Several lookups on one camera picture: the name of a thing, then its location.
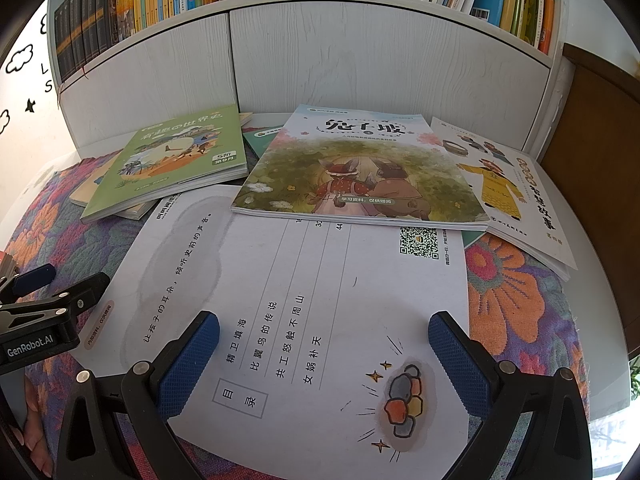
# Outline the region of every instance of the qr code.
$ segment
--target qr code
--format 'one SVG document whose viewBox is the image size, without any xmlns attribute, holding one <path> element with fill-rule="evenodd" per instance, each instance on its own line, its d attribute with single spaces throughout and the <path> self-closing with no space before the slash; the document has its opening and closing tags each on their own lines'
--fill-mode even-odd
<svg viewBox="0 0 640 480">
<path fill-rule="evenodd" d="M 400 228 L 400 254 L 438 259 L 438 233 L 430 227 Z"/>
</svg>

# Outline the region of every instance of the bookshelf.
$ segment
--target bookshelf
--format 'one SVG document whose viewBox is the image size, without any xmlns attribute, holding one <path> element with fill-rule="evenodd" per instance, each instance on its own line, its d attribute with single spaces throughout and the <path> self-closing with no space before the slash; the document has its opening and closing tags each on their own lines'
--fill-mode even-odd
<svg viewBox="0 0 640 480">
<path fill-rule="evenodd" d="M 522 149 L 558 74 L 556 9 L 547 56 L 422 0 L 222 0 L 133 34 L 63 86 L 55 71 L 56 90 L 79 147 L 235 102 L 252 112 L 308 103 L 421 113 Z"/>
</svg>

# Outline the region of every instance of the cloud sticker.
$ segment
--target cloud sticker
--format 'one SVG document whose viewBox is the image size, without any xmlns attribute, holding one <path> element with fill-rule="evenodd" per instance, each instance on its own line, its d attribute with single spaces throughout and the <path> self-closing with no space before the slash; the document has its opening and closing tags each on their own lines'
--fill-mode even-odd
<svg viewBox="0 0 640 480">
<path fill-rule="evenodd" d="M 0 114 L 0 134 L 4 132 L 4 129 L 6 128 L 7 124 L 9 124 L 10 120 L 11 117 L 9 117 L 9 110 L 3 110 Z"/>
<path fill-rule="evenodd" d="M 30 43 L 24 49 L 15 52 L 9 63 L 7 63 L 5 72 L 10 74 L 11 72 L 18 72 L 21 70 L 23 66 L 25 66 L 28 62 L 31 61 L 33 57 L 33 45 Z"/>
</svg>

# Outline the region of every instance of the metal screw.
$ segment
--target metal screw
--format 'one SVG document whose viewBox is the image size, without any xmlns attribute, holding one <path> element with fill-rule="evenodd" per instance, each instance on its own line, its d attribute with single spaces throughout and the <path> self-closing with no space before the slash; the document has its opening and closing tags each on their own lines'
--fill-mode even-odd
<svg viewBox="0 0 640 480">
<path fill-rule="evenodd" d="M 498 366 L 506 374 L 513 374 L 516 371 L 516 365 L 511 361 L 500 361 Z"/>
<path fill-rule="evenodd" d="M 149 370 L 149 363 L 146 361 L 138 361 L 136 364 L 133 365 L 133 373 L 135 373 L 136 375 L 146 374 L 148 370 Z"/>
<path fill-rule="evenodd" d="M 76 375 L 76 381 L 78 381 L 79 383 L 84 383 L 88 378 L 89 378 L 90 374 L 87 370 L 82 370 L 78 375 Z"/>
<path fill-rule="evenodd" d="M 560 368 L 560 376 L 567 381 L 571 381 L 574 378 L 574 373 L 569 368 Z"/>
</svg>

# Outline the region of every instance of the brown wooden panel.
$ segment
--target brown wooden panel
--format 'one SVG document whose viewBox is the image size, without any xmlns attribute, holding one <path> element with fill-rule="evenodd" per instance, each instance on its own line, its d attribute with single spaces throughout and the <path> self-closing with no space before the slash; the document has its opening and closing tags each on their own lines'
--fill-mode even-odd
<svg viewBox="0 0 640 480">
<path fill-rule="evenodd" d="M 582 223 L 618 304 L 630 354 L 640 351 L 640 104 L 606 65 L 577 65 L 542 167 Z"/>
</svg>

